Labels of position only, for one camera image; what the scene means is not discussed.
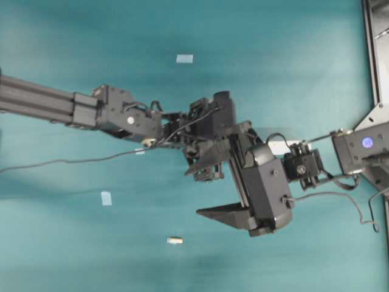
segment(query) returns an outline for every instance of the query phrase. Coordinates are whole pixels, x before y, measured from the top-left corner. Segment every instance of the black cable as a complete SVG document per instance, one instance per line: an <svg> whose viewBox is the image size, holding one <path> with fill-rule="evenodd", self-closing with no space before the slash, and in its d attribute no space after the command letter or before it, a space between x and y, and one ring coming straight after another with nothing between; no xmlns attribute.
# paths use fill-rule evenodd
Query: black cable
<svg viewBox="0 0 389 292"><path fill-rule="evenodd" d="M138 153L138 152L143 152L143 151L147 151L147 150L156 149L156 148L158 148L158 146L160 144L164 143L165 141L169 141L169 139L171 137L173 137L177 132L179 132L183 128L185 128L185 127L187 127L189 125L192 125L192 124L194 124L196 122L199 122L200 120L202 120L202 119L206 118L207 116L209 116L214 111L217 111L217 110L220 110L220 109L221 108L215 108L215 109L209 111L204 116L202 116L202 117L200 117L198 119L192 120L191 122L183 125L182 127L178 128L176 131L172 132L167 138L161 139L160 141L157 141L154 145L152 145L152 146L150 146L148 148L121 152L121 153L117 153L117 154L114 154L114 155L111 155L111 156L107 156L107 157L102 157L102 158L78 159L78 160L56 159L56 160L50 160L50 161L36 163L36 164L30 164L30 165L6 167L4 169L0 169L0 174L2 174L3 172L7 172L9 170L31 169L31 168L34 168L34 167L41 167L41 166L45 166L45 165L49 165L49 164L54 164L54 163L79 164L79 163L89 163L89 162L101 162L101 161L106 161L106 160L114 159L114 158L117 158L117 157L123 156L123 155L130 155L130 154L134 154L134 153Z"/></svg>
<svg viewBox="0 0 389 292"><path fill-rule="evenodd" d="M205 119L207 116L209 116L211 113L215 112L215 111L218 111L218 110L221 110L222 107L219 107L219 108L214 108L212 109L211 111L207 112L205 115L203 115L202 117L199 117L195 120L192 120L191 122L188 122L186 123L185 125L177 128L175 131L173 131L168 137L166 138L163 138L161 139L160 141L156 142L155 145L160 145L164 142L168 142L175 134L177 134L178 132L180 132L182 129L186 128L187 126L190 126L190 125L193 125L194 123L197 123L199 121L201 121L202 119Z"/></svg>
<svg viewBox="0 0 389 292"><path fill-rule="evenodd" d="M117 154L103 157L103 158L79 159L79 160L56 159L56 160L51 160L51 161L46 161L46 162L36 163L36 164L30 164L30 165L6 167L4 169L0 169L0 173L7 172L9 170L31 169L33 167L40 167L40 166L45 166L45 165L53 164L53 163L78 164L78 163L88 163L88 162L100 162L100 161L114 159L114 158L119 157L119 156L134 154L137 152L143 152L143 151L147 151L147 150L151 150L151 149L154 149L154 148L149 147L149 148L144 148L144 149L131 150L131 151L121 152L121 153L117 153Z"/></svg>
<svg viewBox="0 0 389 292"><path fill-rule="evenodd" d="M347 194L347 193L338 193L338 192L310 193L308 195L301 196L299 198L283 198L283 201L297 202L297 201L302 201L302 200L305 200L307 198L311 198L311 197L314 197L314 196L322 196L322 195L335 195L335 196L345 196L345 197L347 197L354 204L354 206L357 208L357 211L359 213L359 223L360 224L373 224L373 226L377 225L379 227L379 223L375 222L374 219L373 220L368 220L368 221L364 221L363 220L362 211L361 211L359 205L354 200L354 198L352 196L350 196L349 194Z"/></svg>
<svg viewBox="0 0 389 292"><path fill-rule="evenodd" d="M162 109L162 106L160 105L160 102L158 100L153 100L150 104L150 111L152 111L154 109L154 106L157 107L157 109L161 112L163 112L164 110Z"/></svg>
<svg viewBox="0 0 389 292"><path fill-rule="evenodd" d="M131 102L127 105L125 105L122 109L122 111L128 111L130 108L135 108L136 106L143 106L145 108L145 111L148 112L149 108L146 105L146 103L143 102Z"/></svg>
<svg viewBox="0 0 389 292"><path fill-rule="evenodd" d="M388 190L389 190L389 187L387 187L387 188L384 189L384 190L381 190L379 193L376 193L375 195L371 196L370 199L369 199L370 215L371 215L371 219L372 219L373 221L374 221L374 214L373 214L373 207L372 207L371 204L373 203L373 200L374 200L375 198L377 198L377 196L379 196L379 195L385 193L385 192L388 191ZM376 225L375 225L375 224L373 225L374 231L378 233L378 232L379 232L379 225L378 225L377 227L378 227L378 228L376 228Z"/></svg>
<svg viewBox="0 0 389 292"><path fill-rule="evenodd" d="M277 137L277 136L281 137L284 140L285 145L287 146L287 148L291 149L290 146L287 144L287 140L286 140L285 136L282 135L281 133L270 134L269 137L267 137L267 139L266 139L266 144L269 145L270 140L273 139L274 137Z"/></svg>
<svg viewBox="0 0 389 292"><path fill-rule="evenodd" d="M350 175L337 175L337 176L334 176L332 174L330 174L329 172L327 172L326 170L322 170L323 173L325 173L325 175L327 176L328 180L323 182L323 183L328 183L330 181L333 181L338 187L342 188L343 190L354 190L357 186L359 186L359 183L360 183L360 178L358 175L353 175L353 179L354 179L354 185L349 185L349 184L344 184L342 182L340 182L338 179L340 178L349 178Z"/></svg>

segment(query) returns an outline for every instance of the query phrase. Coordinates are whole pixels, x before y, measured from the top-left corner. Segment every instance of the wire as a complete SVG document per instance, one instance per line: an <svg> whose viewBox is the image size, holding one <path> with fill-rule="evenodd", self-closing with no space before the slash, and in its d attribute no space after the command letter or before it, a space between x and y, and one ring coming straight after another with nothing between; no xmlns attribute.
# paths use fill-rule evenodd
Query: wire
<svg viewBox="0 0 389 292"><path fill-rule="evenodd" d="M317 138L313 138L311 140L308 140L306 141L307 143L313 143L313 142L316 142L316 141L319 141L319 140L322 140L322 139L326 139L326 138L329 138L331 137L332 134L327 134L327 135L324 135L324 136L320 136L320 137L317 137Z"/></svg>
<svg viewBox="0 0 389 292"><path fill-rule="evenodd" d="M325 173L325 175L328 178L328 180L324 181L323 183L328 183L330 181L333 181L338 187L342 188L343 190L354 190L357 186L359 186L359 183L360 183L359 175L353 175L354 185L352 186L349 184L344 184L338 180L339 178L349 178L350 175L336 175L336 176L334 176L324 169L322 170L322 172Z"/></svg>
<svg viewBox="0 0 389 292"><path fill-rule="evenodd" d="M354 198L352 196L350 196L349 194L347 194L347 193L319 192L319 193L310 193L308 195L301 196L301 197L298 197L298 198L283 198L283 200L291 201L291 202L297 202L297 201L302 201L302 200L305 200L305 199L308 199L308 198L312 198L314 196L323 196L323 195L335 195L335 196L345 196L345 197L347 197L354 204L354 206L357 208L357 211L359 213L359 223L360 224L373 224L373 226L377 225L379 227L379 223L375 222L374 219L373 220L368 220L368 221L364 221L363 220L362 211L361 211L359 205L354 200Z"/></svg>
<svg viewBox="0 0 389 292"><path fill-rule="evenodd" d="M370 199L369 199L370 215L371 215L371 219L372 219L373 221L374 221L374 214L373 214L373 208L372 208L371 204L373 203L373 200L374 200L375 198L377 198L379 195L385 193L385 192L388 191L388 190L389 190L389 187L387 187L387 188L384 189L384 190L381 190L379 193L376 193L375 195L371 196ZM376 225L374 224L374 225L373 225L373 229L374 229L375 232L378 233L378 232L379 232L379 225L376 226Z"/></svg>
<svg viewBox="0 0 389 292"><path fill-rule="evenodd" d="M154 106L157 107L157 109L161 112L163 112L164 110L162 109L162 106L160 105L160 102L158 100L153 100L150 104L150 111L152 111L154 109Z"/></svg>
<svg viewBox="0 0 389 292"><path fill-rule="evenodd" d="M204 116L199 117L198 119L192 120L189 123L186 123L182 127L178 128L176 131L172 132L167 138L161 139L160 141L157 141L154 145L152 145L152 146L150 146L148 148L143 148L143 149L138 149L138 150L131 150L131 151L126 151L126 152L120 152L120 153L117 153L117 154L114 154L114 155L111 155L111 156L107 156L107 157L102 157L102 158L78 159L78 160L56 159L56 160L50 160L50 161L36 163L36 164L6 167L4 169L0 169L0 174L2 174L4 172L7 172L9 170L31 169L31 168L34 168L34 167L41 167L41 166L45 166L45 165L49 165L49 164L54 164L54 163L81 164L81 163L89 163L89 162L101 162L101 161L106 161L106 160L114 159L114 158L117 158L119 156L130 155L130 154L134 154L134 153L138 153L138 152L143 152L143 151L148 151L148 150L156 149L156 148L158 148L158 146L160 144L164 143L165 141L169 141L171 139L171 137L173 137L181 129L183 129L183 128L189 126L189 125L192 125L192 124L194 124L196 122L199 122L202 119L205 119L211 113L213 113L214 111L218 111L220 109L221 108L214 108L213 110L209 111Z"/></svg>
<svg viewBox="0 0 389 292"><path fill-rule="evenodd" d="M195 120L192 120L191 122L188 122L186 123L185 125L177 128L175 131L173 131L168 137L166 138L163 138L161 139L160 141L156 142L154 145L157 145L159 146L160 144L164 143L164 142L168 142L175 134L177 134L178 132L180 132L182 129L190 126L190 125L193 125L194 123L197 123L197 122L200 122L201 120L205 119L207 116L209 116L211 113L215 112L215 111L218 111L218 110L221 110L223 107L219 107L219 108L214 108L213 110L207 112L205 115L203 115L202 117L199 117Z"/></svg>
<svg viewBox="0 0 389 292"><path fill-rule="evenodd" d="M134 153L143 152L143 151L147 151L147 150L151 150L151 149L154 149L154 147L121 152L121 153L117 153L117 154L107 156L107 157L102 157L102 158L78 159L78 160L56 159L56 160L50 160L50 161L36 163L36 164L30 164L30 165L6 167L4 169L0 169L0 173L7 172L9 170L31 169L33 167L41 167L41 166L54 164L54 163L79 164L79 163L88 163L88 162L100 162L100 161L114 159L114 158L119 157L119 156L134 154Z"/></svg>
<svg viewBox="0 0 389 292"><path fill-rule="evenodd" d="M267 139L266 139L266 144L269 144L270 140L273 139L274 137L277 137L277 136L281 137L284 140L285 145L287 146L287 148L291 149L290 146L287 144L287 140L286 140L285 136L282 135L281 133L270 134L269 137L267 137Z"/></svg>

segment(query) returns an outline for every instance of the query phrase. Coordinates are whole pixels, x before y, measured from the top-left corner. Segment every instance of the small object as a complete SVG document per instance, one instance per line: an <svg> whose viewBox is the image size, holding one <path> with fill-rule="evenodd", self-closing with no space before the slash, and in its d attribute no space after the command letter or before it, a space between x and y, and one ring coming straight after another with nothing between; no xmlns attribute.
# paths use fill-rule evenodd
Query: small object
<svg viewBox="0 0 389 292"><path fill-rule="evenodd" d="M128 118L127 118L127 123L128 123L128 125L132 125L134 122L135 122L134 117L128 117Z"/></svg>
<svg viewBox="0 0 389 292"><path fill-rule="evenodd" d="M176 59L177 64L192 64L193 55L177 55Z"/></svg>
<svg viewBox="0 0 389 292"><path fill-rule="evenodd" d="M306 173L306 168L302 164L298 165L296 171L299 175L303 175Z"/></svg>
<svg viewBox="0 0 389 292"><path fill-rule="evenodd" d="M366 149L369 149L373 147L374 141L372 137L364 137L362 139L362 146L365 147Z"/></svg>
<svg viewBox="0 0 389 292"><path fill-rule="evenodd" d="M142 145L145 147L151 147L157 142L155 138L146 138L142 140Z"/></svg>
<svg viewBox="0 0 389 292"><path fill-rule="evenodd" d="M112 206L111 193L106 190L102 191L102 204L103 206Z"/></svg>
<svg viewBox="0 0 389 292"><path fill-rule="evenodd" d="M184 243L184 239L182 237L170 236L167 238L166 242L171 245L181 245Z"/></svg>

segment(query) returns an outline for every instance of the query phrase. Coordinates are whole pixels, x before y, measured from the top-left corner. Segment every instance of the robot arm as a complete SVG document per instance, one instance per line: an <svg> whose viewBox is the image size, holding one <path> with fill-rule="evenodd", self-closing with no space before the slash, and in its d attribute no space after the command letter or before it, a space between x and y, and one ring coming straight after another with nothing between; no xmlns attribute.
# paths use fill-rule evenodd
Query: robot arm
<svg viewBox="0 0 389 292"><path fill-rule="evenodd" d="M222 166L228 162L240 202L197 213L246 229L251 236L275 232L292 220L290 182L300 181L303 189L328 181L346 186L325 171L318 150L310 150L307 142L289 146L291 152L283 159L275 157L268 141L261 140L251 122L236 123L235 106L228 91L216 93L212 101L200 99L192 103L187 114L165 113L159 102L147 106L136 101L130 92L113 86L101 85L91 96L86 96L2 75L0 110L81 130L101 130L149 148L180 148L189 165L185 174L193 175L195 181L224 178ZM359 144L357 147L357 140L368 133L374 132L370 134L372 137L384 133L377 131L372 127L353 134L331 135L343 176L355 175L363 169L363 163L372 163L372 155L379 155L379 149L384 147L380 143L385 139L371 142L377 148L370 145L361 148ZM351 150L350 139L355 143ZM365 153L354 155L352 150ZM322 173L326 178L319 179Z"/></svg>

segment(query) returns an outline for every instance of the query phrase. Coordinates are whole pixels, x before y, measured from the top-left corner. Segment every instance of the black metal frame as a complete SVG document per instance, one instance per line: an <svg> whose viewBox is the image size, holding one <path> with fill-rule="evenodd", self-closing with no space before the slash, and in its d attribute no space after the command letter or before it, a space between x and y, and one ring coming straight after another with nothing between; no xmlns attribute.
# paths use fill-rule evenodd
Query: black metal frame
<svg viewBox="0 0 389 292"><path fill-rule="evenodd" d="M385 23L389 27L389 18L382 17L382 11L389 12L388 0L362 0L363 15L365 17L365 29L367 48L370 61L371 85L375 107L369 115L356 127L362 130L366 127L388 122L389 96L382 91L382 83L389 82L380 75L380 56L389 55L389 40L377 40L376 36L384 30ZM377 189L384 190L389 187L389 169L387 167L365 167L363 176ZM384 208L386 216L387 240L389 247L389 192L384 195Z"/></svg>

